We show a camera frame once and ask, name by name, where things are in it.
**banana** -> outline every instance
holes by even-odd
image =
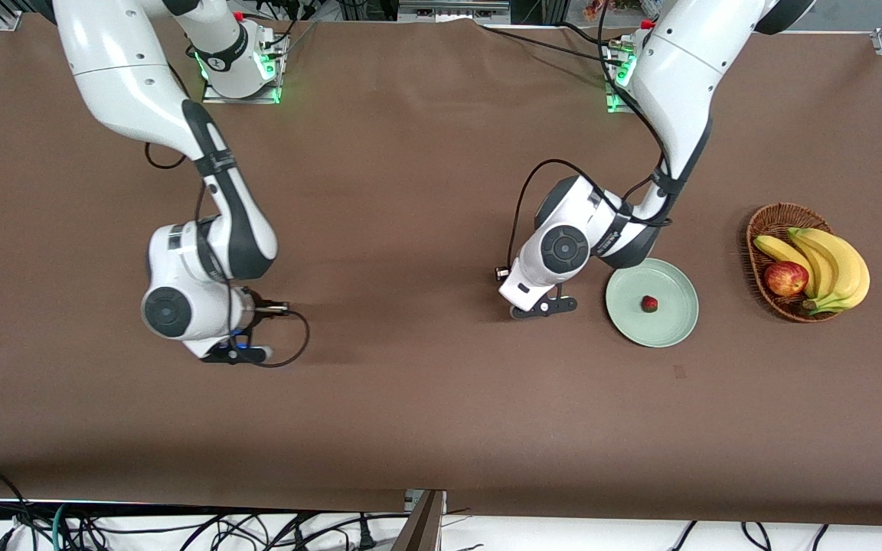
[[[805,229],[797,230],[791,234],[795,246],[812,249],[822,255],[826,261],[833,266],[833,279],[831,282],[832,289],[829,293],[824,292],[823,283],[827,283],[819,279],[818,296],[815,297],[816,310],[825,308],[830,303],[845,300],[853,296],[857,289],[860,288],[861,270],[860,255],[855,252],[844,240],[840,240],[832,233],[826,231]]]
[[[837,240],[844,241],[841,237],[837,237]],[[860,263],[860,286],[857,287],[857,290],[853,293],[852,296],[848,296],[842,300],[837,300],[834,302],[830,302],[829,304],[819,308],[816,306],[815,301],[805,301],[805,307],[810,312],[810,315],[815,315],[820,313],[820,311],[844,311],[854,307],[857,307],[864,298],[867,297],[867,293],[869,292],[869,286],[871,286],[871,277],[869,276],[869,268],[867,267],[867,261],[864,261],[864,257],[860,255],[860,253],[853,248],[853,245],[846,243],[846,247],[853,250],[854,254],[857,256],[857,261]]]
[[[829,296],[832,294],[832,286],[836,280],[835,266],[830,264],[819,251],[795,240],[795,233],[801,230],[801,227],[789,227],[788,238],[802,252],[802,255],[805,255],[805,260],[808,260],[808,265],[812,267],[812,286],[805,287],[805,296],[812,299]]]
[[[794,262],[802,268],[805,268],[805,271],[808,272],[808,283],[805,284],[805,293],[807,296],[815,296],[808,294],[809,289],[815,288],[812,286],[812,283],[815,282],[815,274],[812,272],[812,265],[809,264],[808,259],[806,259],[804,255],[795,251],[795,247],[784,241],[778,240],[777,237],[771,235],[759,235],[753,238],[753,244],[755,244],[755,247],[757,247],[760,252],[763,252],[777,262]]]

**red strawberry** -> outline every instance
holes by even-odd
[[[642,311],[647,314],[651,314],[653,311],[658,310],[658,299],[656,297],[651,297],[645,295],[642,297]]]

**fruit basket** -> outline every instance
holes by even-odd
[[[757,250],[753,240],[757,235],[766,234],[790,243],[786,232],[788,227],[814,227],[827,231],[827,233],[833,233],[829,224],[822,217],[801,205],[774,203],[760,208],[750,217],[745,235],[745,244],[750,259],[748,276],[753,280],[752,286],[756,286],[757,292],[771,309],[777,311],[786,320],[799,321],[803,324],[831,320],[839,314],[837,311],[823,311],[821,314],[809,316],[808,312],[802,309],[802,300],[805,300],[805,296],[801,294],[792,297],[775,296],[764,286],[762,274],[767,266],[773,264],[774,260]]]

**brown table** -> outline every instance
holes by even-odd
[[[591,60],[467,21],[320,24],[283,103],[209,109],[283,245],[253,287],[312,321],[287,372],[204,365],[144,327],[148,238],[191,217],[196,172],[153,170],[91,119],[47,22],[0,34],[0,470],[29,496],[370,510],[441,487],[481,514],[882,523],[867,36],[755,36],[724,78],[654,251],[695,283],[700,321],[662,350],[609,324],[602,262],[568,286],[577,313],[548,320],[511,321],[490,279],[536,163],[615,191],[654,164],[641,123],[606,114]],[[525,220],[567,175],[539,175]],[[867,257],[857,311],[791,324],[750,294],[738,234],[775,201]],[[262,338],[280,356],[301,329]]]

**green plate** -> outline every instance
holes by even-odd
[[[658,299],[658,310],[642,311],[642,297]],[[679,268],[647,258],[635,268],[617,269],[605,289],[613,324],[631,341],[662,348],[683,341],[696,327],[700,300]]]

